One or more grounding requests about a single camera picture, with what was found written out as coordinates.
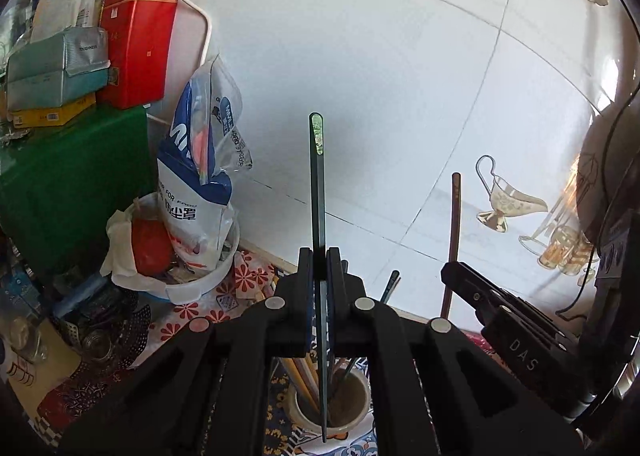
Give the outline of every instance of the ceramic cup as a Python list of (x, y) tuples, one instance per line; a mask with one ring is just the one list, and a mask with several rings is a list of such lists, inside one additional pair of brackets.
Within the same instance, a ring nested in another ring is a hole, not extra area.
[[(335, 376), (341, 375), (342, 372), (342, 369), (337, 370)], [(327, 436), (335, 436), (352, 430), (364, 420), (369, 412), (370, 403), (369, 382), (361, 371), (354, 369), (342, 382), (331, 402), (329, 413), (333, 426), (327, 428)], [(321, 434), (321, 428), (316, 423), (318, 413), (304, 399), (298, 398), (294, 386), (289, 386), (287, 390), (285, 411), (293, 423), (315, 434)]]

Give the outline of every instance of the red object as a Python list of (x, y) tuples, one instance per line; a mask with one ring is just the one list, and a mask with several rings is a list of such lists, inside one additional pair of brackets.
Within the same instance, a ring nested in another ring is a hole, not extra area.
[(164, 97), (178, 0), (105, 0), (100, 26), (109, 34), (109, 80), (100, 102), (126, 109)]
[(136, 270), (148, 277), (164, 272), (174, 258), (174, 247), (162, 221), (134, 219), (131, 223), (131, 249)]

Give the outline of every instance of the small bottle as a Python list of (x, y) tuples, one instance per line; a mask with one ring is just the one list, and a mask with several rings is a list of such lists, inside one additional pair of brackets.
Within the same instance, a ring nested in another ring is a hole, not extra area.
[(100, 22), (100, 14), (102, 13), (103, 0), (82, 0), (76, 26), (82, 28), (92, 28)]
[(0, 335), (21, 357), (32, 364), (47, 358), (47, 346), (34, 323), (34, 315), (16, 308), (15, 302), (0, 291)]

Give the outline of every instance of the black cable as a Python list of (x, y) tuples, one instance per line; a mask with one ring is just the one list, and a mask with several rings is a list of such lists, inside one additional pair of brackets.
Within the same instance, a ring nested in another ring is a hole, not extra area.
[(591, 254), (589, 255), (589, 262), (587, 263), (587, 270), (584, 274), (584, 280), (582, 281), (582, 285), (580, 286), (580, 290), (578, 291), (578, 295), (575, 296), (574, 301), (566, 308), (561, 308), (559, 310), (556, 310), (556, 315), (560, 317), (563, 321), (571, 322), (572, 320), (577, 319), (578, 317), (581, 316), (581, 315), (576, 315), (575, 317), (567, 318), (562, 314), (565, 312), (568, 312), (571, 308), (573, 308), (578, 303), (580, 296), (584, 291), (584, 287), (587, 286), (587, 278), (589, 277), (589, 270), (591, 270), (591, 263), (593, 262), (593, 254), (595, 252), (596, 252), (596, 245), (593, 245), (593, 247), (591, 248)]
[[(622, 4), (622, 7), (625, 9), (626, 15), (629, 17), (629, 20), (631, 20), (631, 24), (633, 25), (634, 31), (636, 32), (636, 38), (638, 39), (638, 44), (640, 44), (640, 30), (638, 30), (638, 25), (636, 24), (636, 21), (631, 15), (631, 12), (628, 6), (626, 5), (626, 3), (624, 2), (624, 0), (619, 0), (619, 1), (620, 1), (620, 4)], [(609, 134), (607, 134), (607, 139), (605, 140), (604, 147), (602, 149), (602, 161), (600, 163), (600, 179), (602, 180), (602, 193), (604, 195), (604, 204), (605, 204), (605, 207), (607, 208), (609, 207), (610, 200), (609, 200), (609, 193), (607, 192), (607, 178), (605, 174), (605, 166), (607, 163), (607, 154), (609, 153), (609, 146), (611, 145), (613, 133), (615, 132), (616, 127), (618, 126), (618, 122), (620, 122), (620, 118), (622, 118), (622, 114), (625, 112), (626, 108), (631, 105), (631, 102), (634, 101), (639, 91), (640, 91), (640, 80), (636, 85), (636, 88), (633, 90), (633, 92), (631, 93), (629, 98), (626, 100), (622, 108), (620, 108), (620, 111), (618, 112), (613, 122), (611, 123)]]

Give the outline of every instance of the red flower pattern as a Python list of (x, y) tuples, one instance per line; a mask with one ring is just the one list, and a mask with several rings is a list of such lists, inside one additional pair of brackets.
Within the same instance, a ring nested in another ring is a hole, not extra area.
[(221, 293), (222, 295), (233, 293), (234, 288), (234, 283), (230, 280), (225, 279), (223, 280), (223, 282), (216, 286), (216, 293)]
[(160, 337), (160, 341), (164, 342), (169, 340), (178, 332), (179, 329), (180, 329), (179, 324), (171, 324), (167, 322), (167, 324), (164, 325), (164, 328), (160, 328), (160, 333), (162, 333), (162, 336)]
[(222, 310), (211, 310), (209, 315), (207, 315), (207, 319), (211, 322), (224, 322), (231, 320), (231, 317), (229, 317), (229, 315), (225, 315), (225, 312)]
[(245, 264), (236, 267), (234, 276), (236, 277), (236, 289), (248, 292), (249, 288), (255, 288), (255, 276)]
[(178, 304), (178, 306), (174, 308), (174, 312), (175, 313), (179, 312), (181, 319), (186, 318), (187, 320), (191, 320), (196, 315), (199, 315), (198, 310), (196, 309), (197, 307), (198, 307), (197, 302), (191, 302), (189, 304)]
[(269, 273), (261, 266), (259, 266), (258, 270), (255, 271), (255, 282), (258, 283), (258, 286), (262, 286), (269, 282)]

